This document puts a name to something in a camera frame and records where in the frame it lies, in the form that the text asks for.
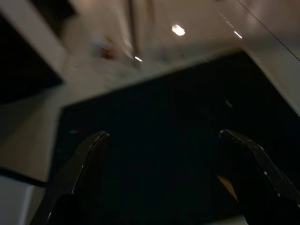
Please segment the black floor mat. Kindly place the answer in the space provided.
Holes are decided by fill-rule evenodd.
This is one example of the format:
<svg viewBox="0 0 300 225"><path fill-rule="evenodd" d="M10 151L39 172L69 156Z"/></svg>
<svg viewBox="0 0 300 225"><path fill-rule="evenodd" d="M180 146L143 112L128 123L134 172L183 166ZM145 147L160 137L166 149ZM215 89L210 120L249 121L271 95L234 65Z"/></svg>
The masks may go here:
<svg viewBox="0 0 300 225"><path fill-rule="evenodd" d="M88 183L59 199L66 225L202 225L241 214L217 178L218 133L261 145L300 190L300 116L245 52L63 109L51 176L104 131Z"/></svg>

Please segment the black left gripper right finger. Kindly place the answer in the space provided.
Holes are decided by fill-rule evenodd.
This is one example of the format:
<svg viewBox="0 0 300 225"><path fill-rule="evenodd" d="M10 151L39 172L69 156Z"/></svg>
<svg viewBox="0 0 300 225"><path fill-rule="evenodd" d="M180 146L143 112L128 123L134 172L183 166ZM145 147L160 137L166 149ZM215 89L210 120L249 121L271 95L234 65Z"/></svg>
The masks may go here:
<svg viewBox="0 0 300 225"><path fill-rule="evenodd" d="M218 178L248 225L300 225L300 192L259 144L223 129L218 148L226 155Z"/></svg>

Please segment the light wooden table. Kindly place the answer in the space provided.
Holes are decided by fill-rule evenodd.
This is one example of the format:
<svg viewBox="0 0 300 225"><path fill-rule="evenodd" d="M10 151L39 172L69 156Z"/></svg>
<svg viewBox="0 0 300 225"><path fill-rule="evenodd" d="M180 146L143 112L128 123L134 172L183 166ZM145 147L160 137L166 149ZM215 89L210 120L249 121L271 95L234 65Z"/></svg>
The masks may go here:
<svg viewBox="0 0 300 225"><path fill-rule="evenodd" d="M141 61L140 58L140 47L138 42L138 29L137 29L137 19L135 16L135 0L127 0L128 4L128 19L129 19L129 29L131 36L131 45L132 45L132 56L134 59L133 65L136 69L140 70Z"/></svg>

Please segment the white plastic trash bag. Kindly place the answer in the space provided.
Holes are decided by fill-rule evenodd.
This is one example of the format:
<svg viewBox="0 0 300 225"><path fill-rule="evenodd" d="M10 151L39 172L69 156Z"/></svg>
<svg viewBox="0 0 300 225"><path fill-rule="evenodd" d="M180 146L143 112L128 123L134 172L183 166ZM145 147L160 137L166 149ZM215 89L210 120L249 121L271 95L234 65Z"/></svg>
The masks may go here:
<svg viewBox="0 0 300 225"><path fill-rule="evenodd" d="M111 36L94 36L90 44L90 54L105 60L114 60L118 56L117 46Z"/></svg>

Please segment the dark cabinet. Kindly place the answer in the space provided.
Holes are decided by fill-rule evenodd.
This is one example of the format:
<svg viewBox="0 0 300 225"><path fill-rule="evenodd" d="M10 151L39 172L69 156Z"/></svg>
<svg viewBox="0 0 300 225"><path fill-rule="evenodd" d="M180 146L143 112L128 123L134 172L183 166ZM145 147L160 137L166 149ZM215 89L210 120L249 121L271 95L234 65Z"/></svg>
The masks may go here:
<svg viewBox="0 0 300 225"><path fill-rule="evenodd" d="M62 83L58 74L0 14L0 105Z"/></svg>

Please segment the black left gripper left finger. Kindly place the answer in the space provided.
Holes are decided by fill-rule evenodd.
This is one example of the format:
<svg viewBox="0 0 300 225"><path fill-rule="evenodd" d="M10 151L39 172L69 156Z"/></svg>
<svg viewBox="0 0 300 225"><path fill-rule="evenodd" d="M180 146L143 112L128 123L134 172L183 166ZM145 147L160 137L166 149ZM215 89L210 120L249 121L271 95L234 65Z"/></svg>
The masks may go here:
<svg viewBox="0 0 300 225"><path fill-rule="evenodd" d="M109 134L89 136L55 175L30 225L91 225L98 217Z"/></svg>

